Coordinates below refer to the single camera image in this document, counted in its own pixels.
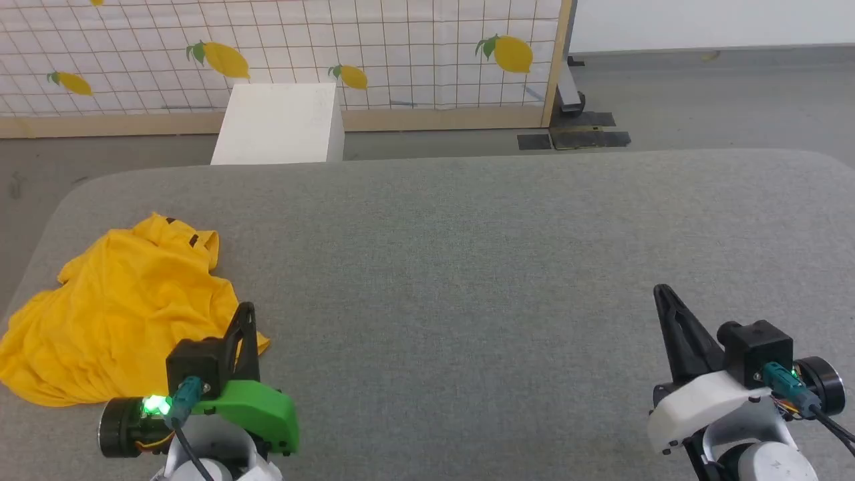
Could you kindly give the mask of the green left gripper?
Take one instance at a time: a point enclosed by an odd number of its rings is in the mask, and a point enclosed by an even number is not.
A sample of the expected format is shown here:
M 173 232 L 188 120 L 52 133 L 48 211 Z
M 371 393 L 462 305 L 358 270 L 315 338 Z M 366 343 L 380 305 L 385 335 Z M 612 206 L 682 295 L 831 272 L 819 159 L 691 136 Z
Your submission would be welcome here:
M 300 429 L 293 400 L 261 383 L 259 339 L 254 305 L 238 304 L 224 335 L 226 385 L 216 399 L 204 399 L 193 415 L 217 415 L 269 445 L 271 453 L 291 456 L 300 447 Z

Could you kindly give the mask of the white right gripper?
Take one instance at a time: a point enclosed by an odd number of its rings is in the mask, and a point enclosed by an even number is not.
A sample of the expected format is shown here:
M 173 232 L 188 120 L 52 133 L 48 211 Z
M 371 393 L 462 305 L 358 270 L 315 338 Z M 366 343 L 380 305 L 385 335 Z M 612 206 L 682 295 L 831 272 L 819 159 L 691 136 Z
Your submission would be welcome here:
M 777 442 L 779 414 L 772 391 L 746 389 L 723 371 L 723 348 L 671 286 L 654 286 L 653 297 L 672 383 L 687 385 L 663 397 L 649 415 L 651 449 L 660 453 L 696 433 L 704 456 L 737 442 Z

